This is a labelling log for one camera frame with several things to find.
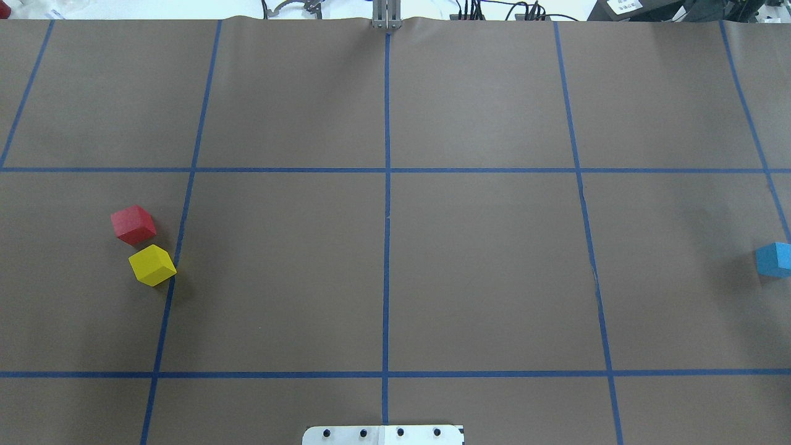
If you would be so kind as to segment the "yellow wooden block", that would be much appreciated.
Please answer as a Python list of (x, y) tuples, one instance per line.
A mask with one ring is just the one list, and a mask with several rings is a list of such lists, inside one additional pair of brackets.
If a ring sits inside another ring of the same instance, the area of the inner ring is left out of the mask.
[(157, 245), (150, 245), (128, 258), (137, 281), (150, 287), (166, 282), (177, 273), (169, 253)]

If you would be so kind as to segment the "blue wooden block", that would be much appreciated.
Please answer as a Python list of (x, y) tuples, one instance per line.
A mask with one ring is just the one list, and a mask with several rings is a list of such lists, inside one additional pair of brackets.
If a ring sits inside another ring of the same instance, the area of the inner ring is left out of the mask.
[(774, 242), (755, 250), (755, 265), (761, 276), (790, 276), (790, 245)]

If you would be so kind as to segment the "red wooden block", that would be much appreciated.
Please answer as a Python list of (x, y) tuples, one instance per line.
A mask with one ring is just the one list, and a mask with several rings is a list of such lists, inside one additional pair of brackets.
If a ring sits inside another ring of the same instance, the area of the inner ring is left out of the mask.
[(116, 211), (110, 219), (117, 239), (128, 245), (138, 245), (156, 235), (152, 215), (139, 205)]

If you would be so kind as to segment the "aluminium frame post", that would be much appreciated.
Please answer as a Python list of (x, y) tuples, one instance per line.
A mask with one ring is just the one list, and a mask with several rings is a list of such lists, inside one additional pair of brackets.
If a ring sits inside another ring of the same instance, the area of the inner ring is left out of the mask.
[(401, 0), (373, 0), (372, 27), (392, 31), (401, 28)]

